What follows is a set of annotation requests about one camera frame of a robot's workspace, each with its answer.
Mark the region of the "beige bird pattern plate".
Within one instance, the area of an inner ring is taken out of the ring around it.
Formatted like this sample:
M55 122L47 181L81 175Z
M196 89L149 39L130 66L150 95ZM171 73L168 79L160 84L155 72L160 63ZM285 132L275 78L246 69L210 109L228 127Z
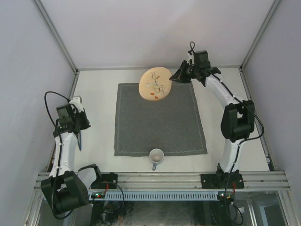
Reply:
M171 91L172 73L165 67L154 67L146 71L139 82L139 94L149 101L159 101Z

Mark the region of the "grey cloth placemat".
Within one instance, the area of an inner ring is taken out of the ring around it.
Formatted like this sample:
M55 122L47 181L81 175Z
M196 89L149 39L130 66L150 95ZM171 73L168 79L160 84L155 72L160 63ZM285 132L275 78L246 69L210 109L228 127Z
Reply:
M174 83L159 101L143 99L137 83L118 85L114 155L148 156L155 148L165 156L207 154L192 84Z

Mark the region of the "white mug blue handle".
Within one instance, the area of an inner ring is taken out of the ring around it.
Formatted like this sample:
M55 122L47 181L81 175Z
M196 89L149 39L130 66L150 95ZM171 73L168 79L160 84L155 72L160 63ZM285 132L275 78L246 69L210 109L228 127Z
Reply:
M159 165L164 159L164 153L161 149L155 148L150 151L149 158L152 162L152 171L155 171L157 165Z

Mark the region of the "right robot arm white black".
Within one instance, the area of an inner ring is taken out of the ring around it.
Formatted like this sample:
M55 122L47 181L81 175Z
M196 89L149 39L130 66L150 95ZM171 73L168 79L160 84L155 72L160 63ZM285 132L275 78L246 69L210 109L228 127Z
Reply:
M221 71L217 67L211 67L207 51L189 50L188 55L189 59L182 62L170 80L179 83L198 80L214 94L224 109L221 121L221 132L225 138L222 159L215 173L201 175L202 188L244 188L238 161L244 142L254 131L254 103L239 99L228 88L219 76Z

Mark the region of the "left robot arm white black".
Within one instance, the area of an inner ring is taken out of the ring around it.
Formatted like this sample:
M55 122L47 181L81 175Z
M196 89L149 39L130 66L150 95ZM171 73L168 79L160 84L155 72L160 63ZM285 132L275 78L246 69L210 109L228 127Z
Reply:
M62 219L63 214L70 215L74 209L88 204L89 187L114 188L117 176L102 175L96 164L75 169L75 151L81 148L81 131L88 129L90 123L84 107L74 99L56 110L54 163L40 188L55 218Z

